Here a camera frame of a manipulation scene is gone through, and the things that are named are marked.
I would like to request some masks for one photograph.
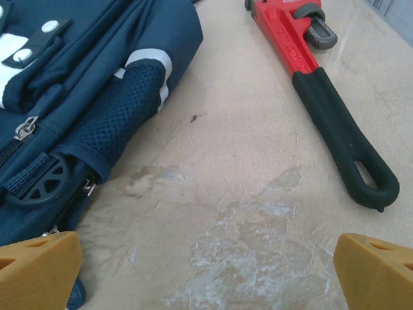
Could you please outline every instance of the wrench handle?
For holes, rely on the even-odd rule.
[[[361,132],[323,68],[295,72],[292,84],[323,137],[352,199],[383,212],[399,194],[399,182]],[[361,162],[376,187],[365,183],[356,162]]]

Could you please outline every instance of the navy blue bag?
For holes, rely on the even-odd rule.
[[[0,0],[0,246],[74,230],[201,44],[195,1]]]

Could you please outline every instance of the yellow 3d printed part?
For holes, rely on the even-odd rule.
[[[0,247],[0,310],[63,310],[81,262],[74,232]]]
[[[413,309],[413,249],[342,234],[334,267],[350,310]]]

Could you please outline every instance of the white button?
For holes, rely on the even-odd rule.
[[[33,55],[32,50],[29,48],[24,48],[22,50],[18,50],[16,53],[13,55],[13,60],[18,63],[20,61],[24,61],[28,59],[31,55]]]
[[[48,33],[48,32],[55,30],[58,26],[59,26],[58,21],[48,21],[41,27],[41,31],[43,31],[44,33]]]

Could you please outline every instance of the pipe wrench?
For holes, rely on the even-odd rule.
[[[245,8],[284,64],[351,198],[383,212],[398,197],[399,182],[360,131],[307,45],[326,50],[337,43],[337,35],[325,23],[321,1],[245,0]],[[364,181],[358,165],[374,184]]]

